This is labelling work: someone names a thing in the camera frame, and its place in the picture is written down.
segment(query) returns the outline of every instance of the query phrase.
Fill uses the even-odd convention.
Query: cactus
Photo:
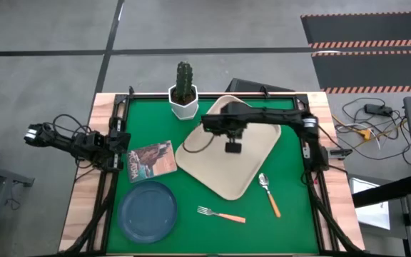
[[[176,96],[178,104],[187,104],[186,98],[190,96],[193,82],[193,69],[188,62],[181,61],[177,66]]]

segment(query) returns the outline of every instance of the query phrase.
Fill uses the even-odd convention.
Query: spoon
[[[277,204],[275,203],[275,200],[269,191],[269,178],[264,173],[260,173],[258,178],[260,185],[265,189],[266,192],[268,192],[270,204],[272,204],[272,208],[274,209],[275,215],[277,216],[277,218],[280,218],[280,211],[278,210]]]

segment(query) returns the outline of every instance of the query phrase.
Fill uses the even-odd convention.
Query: potted cactus
[[[198,89],[193,83],[193,69],[188,62],[177,66],[176,84],[169,88],[169,104],[181,121],[194,118],[198,111]]]

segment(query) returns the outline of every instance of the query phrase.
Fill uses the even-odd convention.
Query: wooden table
[[[248,93],[203,93],[207,94],[232,94],[238,96],[239,94]],[[321,127],[323,127],[333,139],[336,139],[333,118],[330,113],[328,99],[326,93],[323,92],[295,92],[295,93],[271,93],[274,95],[293,95],[293,94],[307,94],[310,106],[310,112],[316,115],[319,119]],[[89,126],[91,129],[99,131],[102,134],[108,133],[108,119],[111,117],[113,110],[113,101],[115,93],[111,94],[97,94],[93,103],[93,109],[91,112],[91,118]],[[147,93],[138,93],[139,95],[156,95]],[[330,139],[321,132],[320,142],[327,148],[335,148],[336,146],[330,141]],[[330,160],[330,164],[344,168],[343,161]],[[87,169],[79,169],[77,176],[87,172]],[[66,250],[72,243],[78,238],[78,236],[85,229],[88,222],[93,215],[93,208],[96,199],[96,192],[98,188],[100,171],[92,171],[90,174],[82,177],[73,186],[71,194],[71,202],[69,204],[68,213],[66,216],[66,222],[63,228],[61,236],[61,242],[59,250]],[[333,213],[334,219],[338,222],[339,226],[350,238],[350,240],[359,248],[364,249],[364,242],[362,241],[362,235],[359,224],[357,222],[355,207],[352,202],[350,187],[348,186],[347,175],[342,171],[331,168],[324,173],[325,184],[328,191],[328,198],[330,207]],[[108,191],[108,185],[105,187],[105,194]],[[329,237],[329,230],[323,217],[320,218],[323,240],[325,242],[325,249],[332,249]],[[101,238],[103,235],[103,218],[97,228],[96,239],[93,248],[99,249],[101,245]]]

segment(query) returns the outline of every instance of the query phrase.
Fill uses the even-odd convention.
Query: power adapter
[[[379,106],[377,104],[365,104],[364,112],[367,114],[391,117],[392,108],[386,106]]]

